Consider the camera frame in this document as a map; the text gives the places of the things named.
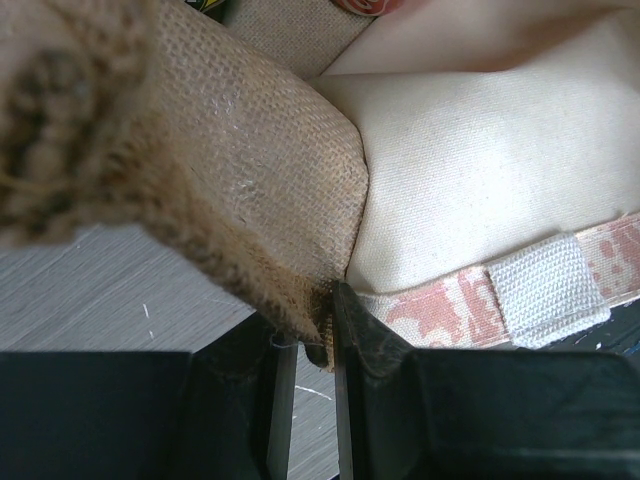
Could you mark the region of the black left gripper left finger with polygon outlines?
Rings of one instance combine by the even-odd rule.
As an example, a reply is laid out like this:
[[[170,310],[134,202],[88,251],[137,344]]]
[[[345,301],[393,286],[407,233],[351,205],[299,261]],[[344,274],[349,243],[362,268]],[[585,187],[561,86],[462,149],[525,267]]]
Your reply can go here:
[[[297,348],[252,315],[194,352],[5,352],[5,479],[283,479]]]

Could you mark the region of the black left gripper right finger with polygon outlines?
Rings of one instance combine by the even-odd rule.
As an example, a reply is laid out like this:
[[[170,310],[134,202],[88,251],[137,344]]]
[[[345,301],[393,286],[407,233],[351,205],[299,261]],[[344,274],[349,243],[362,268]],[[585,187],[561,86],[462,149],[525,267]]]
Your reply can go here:
[[[639,360],[421,349],[333,288],[343,479],[635,479]]]

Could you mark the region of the canvas tote bag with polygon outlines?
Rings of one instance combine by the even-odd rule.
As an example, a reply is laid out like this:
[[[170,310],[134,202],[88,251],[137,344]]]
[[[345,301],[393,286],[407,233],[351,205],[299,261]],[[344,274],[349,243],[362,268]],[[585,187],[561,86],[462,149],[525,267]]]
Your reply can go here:
[[[138,224],[333,365],[345,280],[419,347],[639,298],[639,5],[1,5],[1,242]]]

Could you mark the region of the red coke can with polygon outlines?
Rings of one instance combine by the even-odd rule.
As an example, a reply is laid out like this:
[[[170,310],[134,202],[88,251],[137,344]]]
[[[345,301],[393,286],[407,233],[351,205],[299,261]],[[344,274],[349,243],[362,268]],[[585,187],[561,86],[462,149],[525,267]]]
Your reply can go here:
[[[400,8],[404,0],[333,0],[343,10],[364,17],[380,17]]]

